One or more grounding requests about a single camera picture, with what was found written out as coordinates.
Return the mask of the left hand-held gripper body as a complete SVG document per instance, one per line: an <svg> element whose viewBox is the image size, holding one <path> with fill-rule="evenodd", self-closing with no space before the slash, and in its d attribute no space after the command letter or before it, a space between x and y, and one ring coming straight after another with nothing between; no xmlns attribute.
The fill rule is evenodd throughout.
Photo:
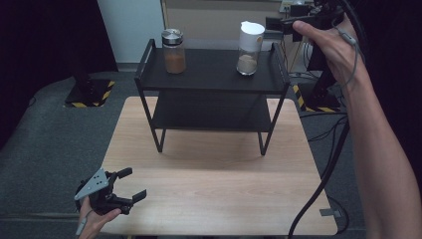
<svg viewBox="0 0 422 239"><path fill-rule="evenodd" d="M77 209L81 209L82 200L88 197L91 208L99 215L105 215L117 208L121 210L121 214L128 215L133 206L132 199L121 198L113 193L114 183L118 179L116 173L117 171L109 172L101 167L92 177L82 180L74 196Z"/></svg>

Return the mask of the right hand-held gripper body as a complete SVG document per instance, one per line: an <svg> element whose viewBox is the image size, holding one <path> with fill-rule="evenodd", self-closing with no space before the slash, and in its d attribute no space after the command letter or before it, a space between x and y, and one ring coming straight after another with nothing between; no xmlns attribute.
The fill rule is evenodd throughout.
<svg viewBox="0 0 422 239"><path fill-rule="evenodd" d="M300 41L302 36L293 28L293 23L303 21L318 29L329 29L331 23L342 20L343 9L336 0L295 0L293 5L309 5L308 16L291 17L281 21L284 35L293 35L294 42Z"/></svg>

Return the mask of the glass jar with white lid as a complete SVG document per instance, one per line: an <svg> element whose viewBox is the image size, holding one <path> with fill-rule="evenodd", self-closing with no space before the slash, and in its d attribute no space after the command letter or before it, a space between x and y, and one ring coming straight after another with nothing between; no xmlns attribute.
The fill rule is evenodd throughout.
<svg viewBox="0 0 422 239"><path fill-rule="evenodd" d="M239 35L239 58L237 71L244 76L253 75L258 68L265 27L261 24L243 21Z"/></svg>

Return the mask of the black metal two-tier shelf rack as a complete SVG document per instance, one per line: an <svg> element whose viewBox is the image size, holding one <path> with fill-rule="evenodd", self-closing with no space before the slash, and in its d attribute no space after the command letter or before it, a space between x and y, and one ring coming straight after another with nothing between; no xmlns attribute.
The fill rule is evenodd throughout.
<svg viewBox="0 0 422 239"><path fill-rule="evenodd" d="M170 74L150 40L135 73L156 148L163 150L169 129L245 131L258 135L265 154L290 85L280 48L262 52L251 76L235 69L236 50L187 49L185 56L187 69Z"/></svg>

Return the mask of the glass jar with metal lid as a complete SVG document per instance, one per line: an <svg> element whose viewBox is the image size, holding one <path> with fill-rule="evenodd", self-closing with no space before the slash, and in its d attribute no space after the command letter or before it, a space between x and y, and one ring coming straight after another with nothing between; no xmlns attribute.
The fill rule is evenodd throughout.
<svg viewBox="0 0 422 239"><path fill-rule="evenodd" d="M186 69L183 33L178 29L165 29L161 33L166 71L180 74Z"/></svg>

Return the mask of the person's left hand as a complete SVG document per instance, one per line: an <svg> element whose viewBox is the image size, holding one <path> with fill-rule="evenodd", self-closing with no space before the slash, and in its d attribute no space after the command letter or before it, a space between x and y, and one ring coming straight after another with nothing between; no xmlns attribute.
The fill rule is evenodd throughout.
<svg viewBox="0 0 422 239"><path fill-rule="evenodd" d="M119 208L110 211L105 215L99 215L91 208L91 202L86 197L80 209L79 225L76 233L77 239L96 239L102 228L109 222L116 219L121 213Z"/></svg>

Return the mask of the person's right hand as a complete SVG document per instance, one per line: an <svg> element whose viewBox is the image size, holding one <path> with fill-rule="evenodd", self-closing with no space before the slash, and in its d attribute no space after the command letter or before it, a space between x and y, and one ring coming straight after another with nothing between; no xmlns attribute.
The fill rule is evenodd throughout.
<svg viewBox="0 0 422 239"><path fill-rule="evenodd" d="M295 21L293 28L312 40L323 52L334 78L348 91L369 82L369 76L360 56L358 45L351 45L345 37L356 38L354 28L347 16L329 30L320 30L304 21Z"/></svg>

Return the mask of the light wooden cabinet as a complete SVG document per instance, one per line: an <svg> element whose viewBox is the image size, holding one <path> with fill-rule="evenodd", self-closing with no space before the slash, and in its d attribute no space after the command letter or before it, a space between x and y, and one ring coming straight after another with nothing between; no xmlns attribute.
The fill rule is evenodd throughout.
<svg viewBox="0 0 422 239"><path fill-rule="evenodd" d="M189 49L237 50L243 21L286 18L282 0L161 0L164 26L184 33Z"/></svg>

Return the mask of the dark curtain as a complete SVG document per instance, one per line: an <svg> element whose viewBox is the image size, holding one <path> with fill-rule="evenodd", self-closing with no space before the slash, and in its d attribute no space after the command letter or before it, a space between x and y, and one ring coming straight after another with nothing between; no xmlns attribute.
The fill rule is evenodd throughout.
<svg viewBox="0 0 422 239"><path fill-rule="evenodd" d="M359 12L368 34L360 53L373 90L422 188L422 3L369 0ZM345 37L363 46L360 37Z"/></svg>
<svg viewBox="0 0 422 239"><path fill-rule="evenodd" d="M0 0L0 149L30 99L76 69L117 69L98 0Z"/></svg>

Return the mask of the black stand with striped base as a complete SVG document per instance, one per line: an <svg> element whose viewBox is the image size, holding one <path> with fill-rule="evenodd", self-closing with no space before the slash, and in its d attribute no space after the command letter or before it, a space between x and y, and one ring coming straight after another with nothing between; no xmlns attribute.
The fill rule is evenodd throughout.
<svg viewBox="0 0 422 239"><path fill-rule="evenodd" d="M335 79L318 46L306 44L303 50L307 73L311 74L313 83L296 83L293 90L302 111L305 112L339 112L340 102L328 91L335 84Z"/></svg>
<svg viewBox="0 0 422 239"><path fill-rule="evenodd" d="M68 108L101 107L108 98L114 81L92 79L82 69L73 72L75 84L65 99Z"/></svg>

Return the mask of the grey tape strip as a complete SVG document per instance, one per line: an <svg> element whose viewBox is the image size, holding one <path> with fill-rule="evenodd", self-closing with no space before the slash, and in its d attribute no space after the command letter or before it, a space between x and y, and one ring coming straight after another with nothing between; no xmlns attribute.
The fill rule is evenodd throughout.
<svg viewBox="0 0 422 239"><path fill-rule="evenodd" d="M342 214L339 210L334 210L332 208L320 209L319 213L321 216L333 216L334 218L342 217Z"/></svg>

